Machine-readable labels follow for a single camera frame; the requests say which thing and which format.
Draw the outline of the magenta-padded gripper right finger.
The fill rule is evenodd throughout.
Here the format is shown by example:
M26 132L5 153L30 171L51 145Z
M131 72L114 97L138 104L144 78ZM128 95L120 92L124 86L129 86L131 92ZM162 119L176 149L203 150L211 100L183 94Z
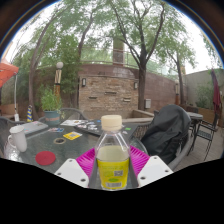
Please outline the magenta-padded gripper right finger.
M143 187L173 173L159 156L149 156L135 147L130 148L130 161L133 188Z

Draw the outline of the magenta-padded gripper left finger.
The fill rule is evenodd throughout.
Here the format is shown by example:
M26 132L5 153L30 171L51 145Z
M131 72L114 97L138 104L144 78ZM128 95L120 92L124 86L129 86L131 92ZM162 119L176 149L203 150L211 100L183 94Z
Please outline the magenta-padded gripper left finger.
M55 172L55 175L83 188L88 188L94 161L95 151L90 149L76 159L67 159Z

